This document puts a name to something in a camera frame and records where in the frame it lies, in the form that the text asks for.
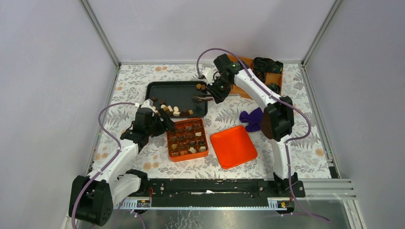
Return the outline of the orange chocolate box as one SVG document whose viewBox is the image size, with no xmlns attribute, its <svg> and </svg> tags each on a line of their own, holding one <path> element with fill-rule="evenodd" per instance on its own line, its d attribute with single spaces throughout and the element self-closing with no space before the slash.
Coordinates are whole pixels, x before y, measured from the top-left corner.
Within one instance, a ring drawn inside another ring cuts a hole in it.
<svg viewBox="0 0 405 229">
<path fill-rule="evenodd" d="M 209 147 L 202 118 L 175 122 L 175 129 L 166 133 L 168 155 L 172 162 L 198 159 L 208 156 Z"/>
</svg>

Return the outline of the metal tongs white handle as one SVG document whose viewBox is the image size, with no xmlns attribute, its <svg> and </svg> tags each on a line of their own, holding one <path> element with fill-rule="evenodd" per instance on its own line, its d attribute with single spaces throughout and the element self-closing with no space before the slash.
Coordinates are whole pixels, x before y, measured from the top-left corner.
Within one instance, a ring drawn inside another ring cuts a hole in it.
<svg viewBox="0 0 405 229">
<path fill-rule="evenodd" d="M 225 97 L 221 102 L 224 100 L 231 100 L 234 98 L 239 98 L 240 94 L 229 94 L 227 97 Z M 195 103 L 202 103 L 205 101 L 216 101 L 214 96 L 211 94 L 194 94 L 192 96 L 192 101 Z"/>
</svg>

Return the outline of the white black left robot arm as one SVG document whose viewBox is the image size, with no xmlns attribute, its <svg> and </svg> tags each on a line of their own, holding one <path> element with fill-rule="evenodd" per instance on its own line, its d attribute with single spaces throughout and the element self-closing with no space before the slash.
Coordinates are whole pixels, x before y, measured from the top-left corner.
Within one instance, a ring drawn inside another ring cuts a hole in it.
<svg viewBox="0 0 405 229">
<path fill-rule="evenodd" d="M 74 229 L 77 220 L 103 226 L 109 221 L 114 207 L 127 196 L 146 194 L 147 181 L 132 172 L 124 172 L 124 167 L 151 137 L 160 136 L 174 126 L 164 108 L 157 110 L 145 104 L 138 107 L 129 128 L 120 138 L 112 137 L 117 142 L 117 151 L 86 176 L 73 180 L 68 214 Z"/>
</svg>

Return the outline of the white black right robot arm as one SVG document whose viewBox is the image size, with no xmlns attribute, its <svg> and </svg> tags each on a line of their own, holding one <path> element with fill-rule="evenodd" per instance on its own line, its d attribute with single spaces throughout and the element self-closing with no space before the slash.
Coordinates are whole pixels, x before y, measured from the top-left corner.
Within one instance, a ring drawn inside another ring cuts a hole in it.
<svg viewBox="0 0 405 229">
<path fill-rule="evenodd" d="M 294 197 L 295 189 L 299 189 L 298 175 L 293 171 L 288 145 L 294 138 L 294 112 L 292 100 L 270 90 L 259 80 L 249 66 L 238 59 L 230 60 L 222 54 L 214 60 L 217 73 L 206 69 L 199 74 L 207 80 L 207 90 L 218 104 L 230 94 L 233 85 L 246 92 L 263 112 L 261 131 L 270 140 L 274 157 L 274 190 L 285 197 Z"/>
</svg>

